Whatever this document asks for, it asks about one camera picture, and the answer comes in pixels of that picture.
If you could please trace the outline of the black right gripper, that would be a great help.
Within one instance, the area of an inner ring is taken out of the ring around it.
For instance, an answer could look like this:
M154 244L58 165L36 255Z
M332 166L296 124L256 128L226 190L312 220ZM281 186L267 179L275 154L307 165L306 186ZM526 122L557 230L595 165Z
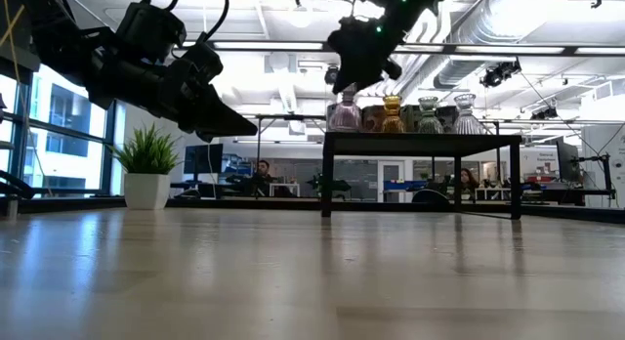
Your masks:
M404 31L388 26L385 19L362 21L355 17L339 20L340 28L330 33L327 44L340 57L340 69L333 86L335 95L349 86L360 91L378 81L383 72L392 80L402 75L402 67L391 59L403 43Z

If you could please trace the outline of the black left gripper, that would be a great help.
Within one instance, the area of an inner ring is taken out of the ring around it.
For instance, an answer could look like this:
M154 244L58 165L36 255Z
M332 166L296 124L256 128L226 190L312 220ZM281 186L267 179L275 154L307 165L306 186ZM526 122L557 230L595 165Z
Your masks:
M197 43L168 65L103 58L90 80L90 101L108 107L113 101L140 107L180 125L193 125L205 143L213 135L256 135L258 127L227 106L210 84L223 71L220 57Z

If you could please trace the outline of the pink glass candle holder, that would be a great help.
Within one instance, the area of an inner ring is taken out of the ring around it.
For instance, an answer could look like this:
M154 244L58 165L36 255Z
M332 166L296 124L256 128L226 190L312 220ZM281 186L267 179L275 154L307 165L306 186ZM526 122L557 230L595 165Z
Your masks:
M340 102L335 105L329 117L329 130L332 132L359 132L361 111L354 101L356 84L348 86L342 93Z

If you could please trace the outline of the amber glass candle holder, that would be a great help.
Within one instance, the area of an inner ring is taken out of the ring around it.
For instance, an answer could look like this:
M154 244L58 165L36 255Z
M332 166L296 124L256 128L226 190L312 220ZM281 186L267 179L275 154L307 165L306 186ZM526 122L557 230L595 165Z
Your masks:
M400 118L400 96L385 96L383 98L385 119L382 124L383 133L404 133L404 124Z

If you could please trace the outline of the green glass candle holder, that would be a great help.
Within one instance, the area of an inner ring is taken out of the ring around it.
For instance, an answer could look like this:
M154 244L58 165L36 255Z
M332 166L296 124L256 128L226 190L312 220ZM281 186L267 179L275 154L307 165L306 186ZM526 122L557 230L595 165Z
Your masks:
M420 134L442 134L443 127L436 116L438 97L427 96L418 99L421 109L421 118L417 132Z

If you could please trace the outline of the clear glass candle holder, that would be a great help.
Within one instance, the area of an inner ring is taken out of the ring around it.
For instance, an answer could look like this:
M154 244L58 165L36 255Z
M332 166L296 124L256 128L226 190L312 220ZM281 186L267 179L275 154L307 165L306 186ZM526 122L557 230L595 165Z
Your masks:
M454 98L454 102L458 109L458 117L456 118L453 129L458 135L485 135L486 128L473 115L473 107L476 100L475 94L462 94Z

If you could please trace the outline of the dark monitor on arm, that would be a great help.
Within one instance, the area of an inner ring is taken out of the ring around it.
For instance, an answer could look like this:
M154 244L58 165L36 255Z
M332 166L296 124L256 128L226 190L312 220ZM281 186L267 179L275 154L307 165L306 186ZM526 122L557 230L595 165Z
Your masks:
M567 184L566 192L576 192L582 195L605 195L610 199L616 198L616 190L612 187L608 154L581 157L577 147L566 144L562 139L556 140L560 180ZM586 161L599 162L604 170L604 189L584 189L582 187L582 172L580 164Z

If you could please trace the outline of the black computer monitor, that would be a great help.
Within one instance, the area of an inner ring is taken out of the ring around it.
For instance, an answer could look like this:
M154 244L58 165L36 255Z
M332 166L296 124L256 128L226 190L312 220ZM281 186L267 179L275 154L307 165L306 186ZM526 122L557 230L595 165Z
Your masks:
M223 150L222 144L186 147L184 173L191 175L189 181L199 183L200 174L221 174Z

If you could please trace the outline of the person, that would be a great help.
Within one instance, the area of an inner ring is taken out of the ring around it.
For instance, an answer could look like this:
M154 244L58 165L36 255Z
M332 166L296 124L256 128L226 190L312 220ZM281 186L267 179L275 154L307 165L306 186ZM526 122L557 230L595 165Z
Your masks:
M479 188L479 181L468 168L462 168L460 173L462 191L473 194Z
M252 196L269 196L274 178L270 174L270 164L261 159L257 163L256 172L248 181L248 189Z

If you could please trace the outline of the black high table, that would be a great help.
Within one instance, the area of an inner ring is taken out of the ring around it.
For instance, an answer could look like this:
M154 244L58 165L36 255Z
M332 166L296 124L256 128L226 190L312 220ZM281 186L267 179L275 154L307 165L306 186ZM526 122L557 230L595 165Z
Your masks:
M276 121L278 121L278 120L279 121L284 121L284 122L298 121L298 122L304 123L305 130L306 130L306 124L308 122L311 122L314 126L316 126L318 128L318 130L321 131L321 133L323 135L325 135L324 128L322 128L319 125L319 123L321 121L325 121L326 120L325 115L284 113L284 114L256 114L256 115L246 114L245 116L248 116L249 119L255 119L255 121L258 122L258 124L257 124L258 132L256 134L256 142L255 142L255 144L256 144L256 162L255 162L255 169L253 170L253 174L256 172L258 161L261 160L261 148L262 148L262 144L263 144L262 135L264 134L265 131L270 129L272 127L272 125ZM263 121L264 120L268 120L269 121L267 126L263 126ZM308 141L308 140L305 140L305 141L294 141L294 140L282 141L282 140L273 140L273 141L265 141L265 143L266 144L270 144L270 145L287 145L287 146L321 146L321 145L323 145L323 141L324 140L323 140L323 137L322 137L320 141Z

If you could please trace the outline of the black perforated metal shelf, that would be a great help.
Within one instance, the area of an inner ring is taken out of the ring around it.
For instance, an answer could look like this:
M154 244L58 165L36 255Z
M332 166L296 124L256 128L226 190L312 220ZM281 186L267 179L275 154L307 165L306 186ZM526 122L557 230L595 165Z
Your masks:
M520 145L521 137L518 135L327 132L322 150L321 216L329 218L332 215L336 155L451 157L454 159L454 175L458 177L463 158L507 147L511 174L510 214L513 220L518 220L521 217Z

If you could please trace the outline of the green plant in white pot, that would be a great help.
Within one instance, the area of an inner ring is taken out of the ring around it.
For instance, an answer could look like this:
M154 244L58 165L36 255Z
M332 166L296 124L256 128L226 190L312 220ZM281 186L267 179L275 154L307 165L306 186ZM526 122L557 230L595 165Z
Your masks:
M109 147L125 171L123 196L132 210L161 210L170 191L170 172L181 163L176 139L154 124L136 128L121 147Z

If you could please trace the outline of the small white table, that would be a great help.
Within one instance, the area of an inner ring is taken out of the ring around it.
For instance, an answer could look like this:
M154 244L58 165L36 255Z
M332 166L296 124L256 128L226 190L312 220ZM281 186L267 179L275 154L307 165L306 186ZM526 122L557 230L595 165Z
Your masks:
M299 197L300 186L298 184L270 183L270 196L281 198Z

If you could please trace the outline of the black chair back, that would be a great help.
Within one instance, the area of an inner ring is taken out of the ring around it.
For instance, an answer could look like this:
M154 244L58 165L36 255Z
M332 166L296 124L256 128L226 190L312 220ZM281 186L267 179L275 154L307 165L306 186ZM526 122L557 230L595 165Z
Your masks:
M412 203L431 204L431 205L448 205L448 198L440 193L430 189L422 189L413 194Z

